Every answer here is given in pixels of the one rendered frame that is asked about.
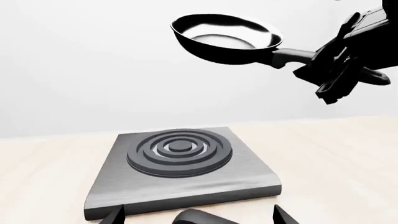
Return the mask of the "grey flat stove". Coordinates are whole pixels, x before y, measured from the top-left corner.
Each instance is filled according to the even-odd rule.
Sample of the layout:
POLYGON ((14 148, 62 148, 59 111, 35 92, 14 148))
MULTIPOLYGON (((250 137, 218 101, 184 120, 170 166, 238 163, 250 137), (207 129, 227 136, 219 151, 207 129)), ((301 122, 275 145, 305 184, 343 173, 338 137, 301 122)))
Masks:
POLYGON ((124 206, 126 215, 198 207, 261 197, 282 191, 277 174, 227 127, 201 128, 224 136, 233 156, 223 167, 204 175, 154 177, 133 169, 126 160, 134 134, 117 136, 84 205, 86 220, 101 220, 124 206))

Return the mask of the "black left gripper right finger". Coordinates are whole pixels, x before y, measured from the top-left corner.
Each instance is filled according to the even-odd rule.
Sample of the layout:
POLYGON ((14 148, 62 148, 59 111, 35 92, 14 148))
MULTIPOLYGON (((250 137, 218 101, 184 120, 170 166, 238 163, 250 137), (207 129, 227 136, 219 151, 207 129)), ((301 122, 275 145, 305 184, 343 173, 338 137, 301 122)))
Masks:
POLYGON ((279 205, 274 205, 273 222, 274 224, 300 224, 279 205))

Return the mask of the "black rounded stove knob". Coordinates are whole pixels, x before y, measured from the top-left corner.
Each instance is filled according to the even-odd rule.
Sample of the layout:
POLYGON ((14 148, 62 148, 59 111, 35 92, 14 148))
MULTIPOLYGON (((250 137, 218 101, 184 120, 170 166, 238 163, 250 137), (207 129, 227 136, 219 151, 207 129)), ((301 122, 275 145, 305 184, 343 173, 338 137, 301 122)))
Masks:
POLYGON ((172 224, 238 224, 226 218, 204 212, 203 210, 187 209, 180 212, 172 224))

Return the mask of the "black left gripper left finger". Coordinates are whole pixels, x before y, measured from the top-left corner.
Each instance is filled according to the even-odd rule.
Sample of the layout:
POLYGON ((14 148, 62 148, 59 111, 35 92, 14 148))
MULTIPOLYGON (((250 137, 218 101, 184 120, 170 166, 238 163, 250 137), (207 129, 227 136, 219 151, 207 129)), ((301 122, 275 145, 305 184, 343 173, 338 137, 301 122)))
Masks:
POLYGON ((125 211, 124 206, 119 205, 114 210, 106 216, 99 224, 124 224, 125 222, 125 211))

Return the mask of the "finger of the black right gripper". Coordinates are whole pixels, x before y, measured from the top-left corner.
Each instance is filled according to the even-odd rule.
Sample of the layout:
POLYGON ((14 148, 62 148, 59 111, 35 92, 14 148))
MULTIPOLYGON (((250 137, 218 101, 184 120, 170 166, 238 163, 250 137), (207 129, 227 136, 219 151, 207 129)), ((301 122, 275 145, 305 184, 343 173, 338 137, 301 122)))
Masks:
POLYGON ((359 74, 362 69, 361 59, 349 48, 344 48, 335 57, 335 61, 328 69, 325 81, 315 94, 327 105, 336 103, 351 93, 359 82, 359 74))
POLYGON ((293 71, 293 74, 309 83, 323 83, 327 79, 328 73, 335 61, 335 57, 344 49, 343 38, 352 31, 361 18, 360 12, 355 12, 341 25, 336 37, 319 48, 312 57, 308 65, 293 71))

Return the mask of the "black frying pan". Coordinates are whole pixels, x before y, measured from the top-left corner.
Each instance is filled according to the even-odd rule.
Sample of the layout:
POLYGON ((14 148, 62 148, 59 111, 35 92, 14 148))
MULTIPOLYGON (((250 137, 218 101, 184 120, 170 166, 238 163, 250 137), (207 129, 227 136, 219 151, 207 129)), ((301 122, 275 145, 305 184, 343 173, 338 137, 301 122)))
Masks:
POLYGON ((316 52, 279 48, 284 36, 276 27, 225 14, 189 14, 170 27, 187 52, 225 65, 261 63, 280 69, 297 62, 305 66, 316 52))

